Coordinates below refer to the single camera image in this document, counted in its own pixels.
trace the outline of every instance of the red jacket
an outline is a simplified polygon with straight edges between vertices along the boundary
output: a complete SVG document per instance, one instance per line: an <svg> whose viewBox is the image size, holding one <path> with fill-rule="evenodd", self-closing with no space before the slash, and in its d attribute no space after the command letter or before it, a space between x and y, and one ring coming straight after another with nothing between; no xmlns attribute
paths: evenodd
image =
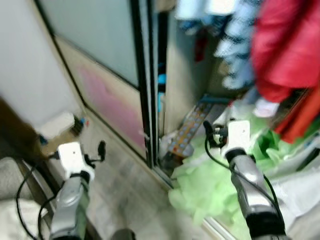
<svg viewBox="0 0 320 240"><path fill-rule="evenodd" d="M252 39L256 85L280 103L295 88L311 88L320 76L320 0L266 0Z"/></svg>

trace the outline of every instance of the gray floor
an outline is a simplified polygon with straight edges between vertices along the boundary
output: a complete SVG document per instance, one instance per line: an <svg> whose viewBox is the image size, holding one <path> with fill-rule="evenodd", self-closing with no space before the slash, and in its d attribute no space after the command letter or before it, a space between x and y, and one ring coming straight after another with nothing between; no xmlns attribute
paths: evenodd
<svg viewBox="0 0 320 240"><path fill-rule="evenodd" d="M106 142L106 160L97 164L87 213L103 239L124 227L131 228L138 240L213 239L172 208L160 184L91 122L80 138L84 150L96 155L100 140Z"/></svg>

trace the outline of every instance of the frosted glass panel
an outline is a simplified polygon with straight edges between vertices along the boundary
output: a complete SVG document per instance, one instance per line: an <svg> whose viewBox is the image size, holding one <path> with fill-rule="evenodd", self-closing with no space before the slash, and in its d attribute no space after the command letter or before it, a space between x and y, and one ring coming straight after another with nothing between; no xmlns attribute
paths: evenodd
<svg viewBox="0 0 320 240"><path fill-rule="evenodd" d="M55 34L138 86L128 0L40 0Z"/></svg>

